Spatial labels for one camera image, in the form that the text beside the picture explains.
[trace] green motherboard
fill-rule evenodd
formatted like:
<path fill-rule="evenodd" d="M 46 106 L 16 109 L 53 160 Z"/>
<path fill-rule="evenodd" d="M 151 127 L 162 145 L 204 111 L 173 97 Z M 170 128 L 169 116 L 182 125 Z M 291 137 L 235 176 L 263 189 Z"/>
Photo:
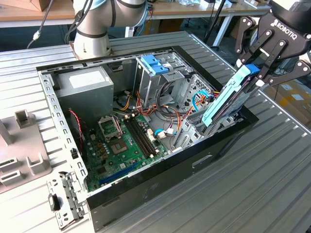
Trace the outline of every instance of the green motherboard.
<path fill-rule="evenodd" d="M 149 129 L 147 122 L 142 115 L 133 118 L 142 128 L 146 136 L 146 130 Z M 88 170 L 86 178 L 89 191 L 94 191 L 99 187 L 116 180 L 129 172 L 140 169 L 147 164 L 158 160 L 167 155 L 164 146 L 158 141 L 151 142 L 156 150 L 156 154 L 151 157 L 146 156 L 144 150 L 141 150 L 137 135 L 132 135 L 132 125 L 128 125 L 124 119 L 119 120 L 122 130 L 121 138 L 112 138 L 105 141 L 103 132 L 99 125 L 87 133 L 84 133 L 84 153 L 83 160 Z M 115 129 L 111 125 L 105 125 L 109 133 Z"/>

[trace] blue plastic clip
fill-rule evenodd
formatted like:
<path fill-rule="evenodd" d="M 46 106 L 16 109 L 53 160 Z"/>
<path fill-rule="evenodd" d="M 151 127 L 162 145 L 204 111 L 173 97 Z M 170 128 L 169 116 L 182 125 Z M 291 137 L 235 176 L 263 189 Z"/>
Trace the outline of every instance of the blue plastic clip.
<path fill-rule="evenodd" d="M 154 74 L 164 74 L 169 72 L 169 69 L 165 68 L 160 60 L 156 59 L 153 55 L 146 55 L 141 57 L 141 61 L 147 66 L 147 68 Z"/>

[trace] ram slot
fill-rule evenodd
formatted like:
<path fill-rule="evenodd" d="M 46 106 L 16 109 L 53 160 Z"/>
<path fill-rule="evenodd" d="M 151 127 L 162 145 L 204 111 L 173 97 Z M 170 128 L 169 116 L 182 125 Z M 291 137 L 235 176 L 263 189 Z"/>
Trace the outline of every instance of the ram slot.
<path fill-rule="evenodd" d="M 144 145 L 147 146 L 148 148 L 148 152 L 150 154 L 155 155 L 156 154 L 156 150 L 154 149 L 154 146 L 151 144 L 150 140 L 147 138 L 146 134 L 143 132 L 143 130 L 141 129 L 141 127 L 138 125 L 137 121 L 135 121 L 134 119 L 132 120 L 132 126 L 134 127 L 134 129 L 139 132 L 139 135 L 141 136 Z"/>
<path fill-rule="evenodd" d="M 148 152 L 147 148 L 144 146 L 142 140 L 138 136 L 137 132 L 135 132 L 134 128 L 131 126 L 131 123 L 128 121 L 124 122 L 125 126 L 127 127 L 128 131 L 130 132 L 131 136 L 137 143 L 138 147 L 140 148 L 141 152 L 144 154 L 145 158 L 150 157 L 150 153 Z"/>

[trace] motherboard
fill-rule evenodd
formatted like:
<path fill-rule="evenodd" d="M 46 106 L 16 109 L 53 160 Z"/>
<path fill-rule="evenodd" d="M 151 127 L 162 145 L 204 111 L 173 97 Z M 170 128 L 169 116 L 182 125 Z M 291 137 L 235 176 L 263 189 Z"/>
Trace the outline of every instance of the motherboard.
<path fill-rule="evenodd" d="M 85 133 L 83 159 L 88 170 L 86 182 L 89 191 L 94 191 L 168 154 L 164 146 L 151 136 L 151 129 L 142 115 L 114 118 L 114 121 L 105 121 L 105 124 L 101 123 L 102 119 L 98 127 Z M 105 137 L 112 133 L 119 135 L 117 133 L 120 130 L 120 136 L 113 136 L 110 140 Z"/>

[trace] yellow wire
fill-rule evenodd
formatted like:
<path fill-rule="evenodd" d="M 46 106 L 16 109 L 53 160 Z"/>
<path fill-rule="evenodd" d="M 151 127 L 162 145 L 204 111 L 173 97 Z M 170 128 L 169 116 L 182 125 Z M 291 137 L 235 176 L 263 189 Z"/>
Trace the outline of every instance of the yellow wire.
<path fill-rule="evenodd" d="M 120 110 L 124 111 L 124 110 L 126 110 L 128 108 L 128 106 L 130 105 L 130 98 L 131 97 L 129 96 L 128 99 L 127 99 L 127 103 L 126 103 L 125 107 L 121 108 Z"/>

